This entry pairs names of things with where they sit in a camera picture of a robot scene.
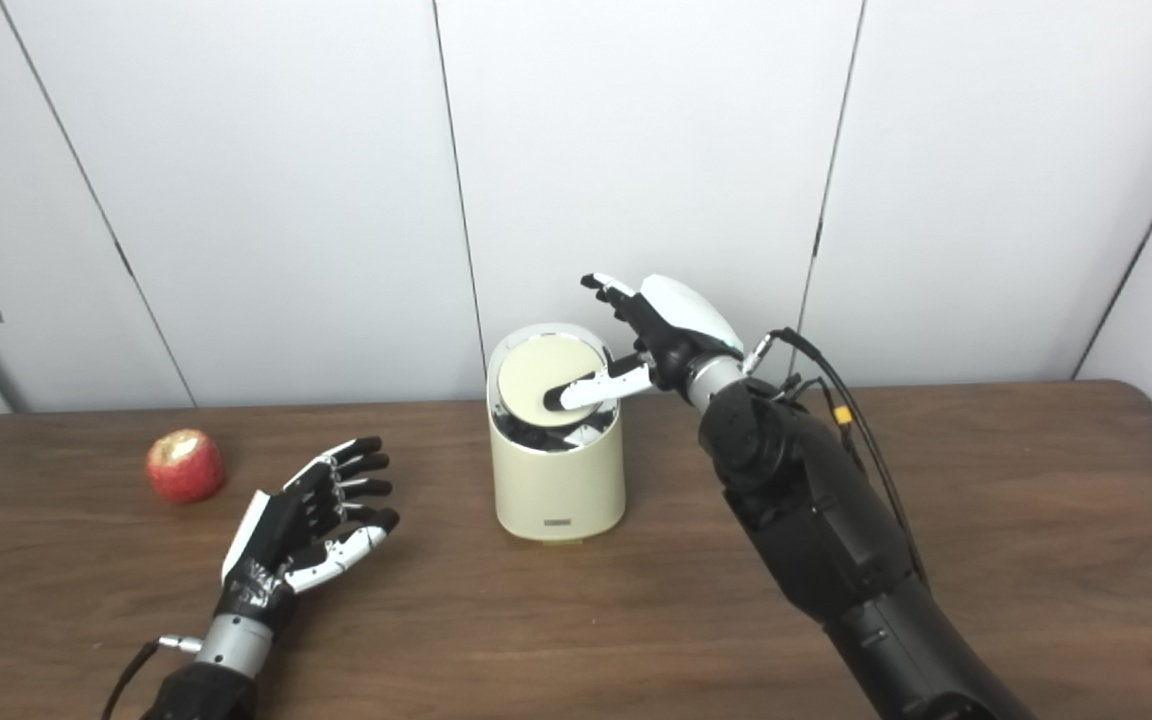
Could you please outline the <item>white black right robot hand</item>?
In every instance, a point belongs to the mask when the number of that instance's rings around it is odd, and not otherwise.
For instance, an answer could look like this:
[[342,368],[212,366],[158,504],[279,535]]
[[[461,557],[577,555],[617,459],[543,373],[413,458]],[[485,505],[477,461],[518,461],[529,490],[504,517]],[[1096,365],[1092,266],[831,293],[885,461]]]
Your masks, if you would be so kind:
[[541,396],[544,409],[573,411],[655,388],[679,393],[705,414],[714,395],[746,378],[744,346],[732,324],[684,283],[654,274],[634,290],[611,275],[590,273],[581,286],[635,333],[634,353],[550,388]]

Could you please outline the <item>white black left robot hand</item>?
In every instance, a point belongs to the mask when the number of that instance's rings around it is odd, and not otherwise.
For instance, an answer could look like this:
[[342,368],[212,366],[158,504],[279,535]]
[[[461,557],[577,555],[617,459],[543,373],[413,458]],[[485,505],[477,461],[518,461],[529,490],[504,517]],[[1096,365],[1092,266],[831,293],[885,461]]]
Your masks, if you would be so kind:
[[397,511],[364,502],[393,491],[374,475],[391,462],[381,447],[376,435],[349,439],[273,495],[255,493],[221,564],[218,615],[255,621],[279,638],[302,594],[338,579],[393,533]]

